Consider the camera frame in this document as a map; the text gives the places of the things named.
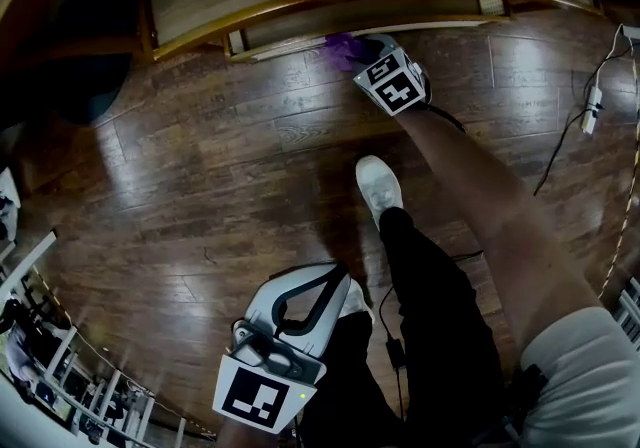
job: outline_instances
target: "leg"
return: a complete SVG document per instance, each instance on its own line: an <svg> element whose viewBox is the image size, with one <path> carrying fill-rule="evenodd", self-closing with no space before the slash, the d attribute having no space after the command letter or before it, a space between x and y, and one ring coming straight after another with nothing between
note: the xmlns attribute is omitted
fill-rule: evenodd
<svg viewBox="0 0 640 448"><path fill-rule="evenodd" d="M300 434L307 448L398 446L402 421L387 405L367 366L371 318L338 320L322 356L327 374L305 407Z"/></svg>
<svg viewBox="0 0 640 448"><path fill-rule="evenodd" d="M502 412L504 386L491 329L467 276L402 209L391 169L368 156L358 162L356 176L380 228L404 317L408 435L439 433L463 444Z"/></svg>

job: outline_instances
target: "black cable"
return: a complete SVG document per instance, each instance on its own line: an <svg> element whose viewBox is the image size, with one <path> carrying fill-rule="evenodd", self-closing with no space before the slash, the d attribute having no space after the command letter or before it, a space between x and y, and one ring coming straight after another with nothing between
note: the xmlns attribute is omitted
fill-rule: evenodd
<svg viewBox="0 0 640 448"><path fill-rule="evenodd" d="M398 400L400 400L400 419L404 421L404 407L402 407L402 389L400 388L400 370L396 368L396 378L398 379Z"/></svg>
<svg viewBox="0 0 640 448"><path fill-rule="evenodd" d="M455 256L451 256L451 259L458 263L459 261L470 260L471 258L475 258L476 256L480 256L484 251L482 249L471 252L469 254L457 254Z"/></svg>
<svg viewBox="0 0 640 448"><path fill-rule="evenodd" d="M302 448L302 443L300 442L300 427L298 426L297 414L293 417L293 424L296 426L296 447Z"/></svg>
<svg viewBox="0 0 640 448"><path fill-rule="evenodd" d="M387 331L387 338L389 339L392 339L393 336L391 336L391 331L387 327L387 324L384 321L384 317L382 316L382 306L384 305L384 302L387 300L387 297L391 293L391 290L393 290L393 285L391 285L391 288L389 288L389 290L387 291L383 299L380 301L380 306L378 307L378 316L380 317L380 321L382 322L382 326L384 327L384 330Z"/></svg>
<svg viewBox="0 0 640 448"><path fill-rule="evenodd" d="M629 48L627 48L625 51L623 51L622 53L619 53L618 55L612 55L611 57L605 57L604 59L602 59L602 61L600 62L600 64L598 65L598 67L596 68L596 70L591 73L591 76L587 79L587 81L584 84L584 88L582 89L582 96L586 99L587 98L587 88L589 87L589 83L591 82L591 80L593 80L595 78L595 76L598 74L598 71L600 71L602 69L602 66L604 66L605 62L608 62L610 60L614 60L614 59L619 59L621 57L624 57L627 53L629 53L631 51L631 49L635 46L639 46L640 43L634 43L634 44L630 44Z"/></svg>
<svg viewBox="0 0 640 448"><path fill-rule="evenodd" d="M429 109L429 112L433 112L434 114L437 114L440 117L449 121L453 126L455 126L462 133L467 133L467 129L464 127L464 125L460 121L458 121L455 117L453 117L451 114L449 114L449 112L447 112L446 110L442 110L441 108L438 108L435 105L428 105L427 108Z"/></svg>
<svg viewBox="0 0 640 448"><path fill-rule="evenodd" d="M553 153L551 154L551 158L549 159L549 163L547 164L547 168L544 170L544 174L542 175L542 178L540 178L540 181L538 182L538 186L536 187L536 189L533 192L534 196L538 195L538 192L540 192L540 189L542 188L542 185L544 185L545 182L547 181L547 178L549 178L549 172L551 171L551 166L553 166L553 162L556 159L556 156L558 156L558 152L560 151L560 148L562 147L562 144L564 143L564 138L566 137L567 132L569 131L569 128L571 127L571 125L573 123L575 123L578 119L580 119L587 112L597 112L597 110L593 109L593 108L585 108L577 116L575 116L573 119L571 119L571 121L569 121L565 125L564 130L562 131L562 135L560 136L560 140L558 141L558 144L556 144L556 147L553 150Z"/></svg>

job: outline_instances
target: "black pants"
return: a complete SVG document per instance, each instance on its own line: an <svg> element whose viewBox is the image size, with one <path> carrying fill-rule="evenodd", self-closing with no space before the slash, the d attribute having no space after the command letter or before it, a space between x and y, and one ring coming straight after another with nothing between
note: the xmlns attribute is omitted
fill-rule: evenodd
<svg viewBox="0 0 640 448"><path fill-rule="evenodd" d="M404 210L382 214L380 236L403 316L406 423L367 367L371 319L357 313L338 321L323 355L327 374L300 425L305 448L469 446L502 416L504 403L500 359L475 291Z"/></svg>

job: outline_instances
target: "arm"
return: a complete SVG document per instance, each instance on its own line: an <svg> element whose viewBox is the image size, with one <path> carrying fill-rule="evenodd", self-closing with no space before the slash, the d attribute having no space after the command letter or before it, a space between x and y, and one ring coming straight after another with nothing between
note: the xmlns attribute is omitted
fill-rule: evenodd
<svg viewBox="0 0 640 448"><path fill-rule="evenodd" d="M278 446L278 437L225 418L216 446L219 448L275 448Z"/></svg>
<svg viewBox="0 0 640 448"><path fill-rule="evenodd" d="M556 320L600 305L552 235L541 205L503 163L427 111L404 111L396 119L484 250L520 350Z"/></svg>

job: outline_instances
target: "person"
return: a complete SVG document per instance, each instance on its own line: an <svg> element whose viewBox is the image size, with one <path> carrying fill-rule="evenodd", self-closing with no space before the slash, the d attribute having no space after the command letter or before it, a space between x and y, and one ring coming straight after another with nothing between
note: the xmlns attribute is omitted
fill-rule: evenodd
<svg viewBox="0 0 640 448"><path fill-rule="evenodd" d="M5 302L0 314L0 334L7 331L7 365L18 393L25 402L31 403L40 384L34 358L45 366L49 364L68 331L49 322L42 322L39 327L16 297Z"/></svg>
<svg viewBox="0 0 640 448"><path fill-rule="evenodd" d="M524 417L521 446L635 447L640 363L632 345L554 238L542 205L505 165L428 110L396 116L455 201L484 250L522 369L544 376ZM368 156L356 179L386 249L403 317L410 406L386 404L366 365L371 320L341 318L323 360L327 374L304 410L306 448L473 446L505 414L492 332L466 275L403 209L392 170ZM274 446L226 419L218 446Z"/></svg>

